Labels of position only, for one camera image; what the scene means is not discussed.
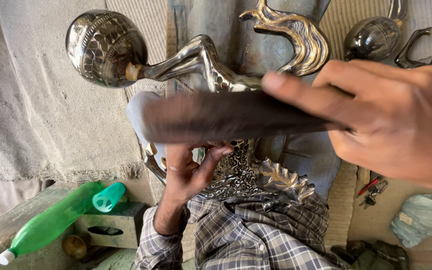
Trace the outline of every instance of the green plastic cup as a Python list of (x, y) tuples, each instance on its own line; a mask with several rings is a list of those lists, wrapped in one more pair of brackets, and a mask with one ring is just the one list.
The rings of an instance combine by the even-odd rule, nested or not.
[(125, 192), (126, 187), (122, 183), (114, 183), (94, 195), (93, 206), (100, 212), (110, 212)]

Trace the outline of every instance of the shirt sleeve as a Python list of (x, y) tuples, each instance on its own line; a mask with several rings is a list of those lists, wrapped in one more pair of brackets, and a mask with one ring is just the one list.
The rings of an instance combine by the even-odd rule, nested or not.
[(154, 215), (157, 205), (147, 209), (144, 213), (141, 238), (136, 252), (135, 264), (137, 269), (182, 269), (183, 249), (181, 239), (188, 224), (189, 210), (184, 207), (181, 213), (179, 233), (162, 236), (154, 229)]

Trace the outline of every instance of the white bottle cap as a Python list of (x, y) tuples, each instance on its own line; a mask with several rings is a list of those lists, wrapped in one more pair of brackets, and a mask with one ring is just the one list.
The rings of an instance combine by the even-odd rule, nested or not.
[(5, 250), (3, 253), (0, 254), (0, 264), (8, 265), (15, 258), (16, 256), (14, 255), (14, 253), (9, 250)]

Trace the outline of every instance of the blue plastic bag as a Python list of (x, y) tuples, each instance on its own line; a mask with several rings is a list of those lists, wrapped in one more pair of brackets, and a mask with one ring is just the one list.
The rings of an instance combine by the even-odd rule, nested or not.
[(409, 197), (390, 227), (407, 248), (432, 236), (432, 194), (414, 194)]

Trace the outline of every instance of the frayed fabric edge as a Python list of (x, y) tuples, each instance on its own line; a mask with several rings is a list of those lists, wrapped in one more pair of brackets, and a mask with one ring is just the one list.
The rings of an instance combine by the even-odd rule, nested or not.
[(117, 168), (95, 170), (71, 170), (68, 172), (60, 172), (53, 169), (42, 169), (38, 173), (31, 175), (21, 175), (13, 179), (7, 179), (0, 175), (0, 181), (21, 181), (21, 180), (35, 180), (41, 181), (54, 180), (54, 181), (68, 181), (68, 182), (97, 182), (97, 181), (112, 181), (116, 179), (140, 179), (142, 171), (144, 170), (143, 162), (130, 162), (121, 164)]

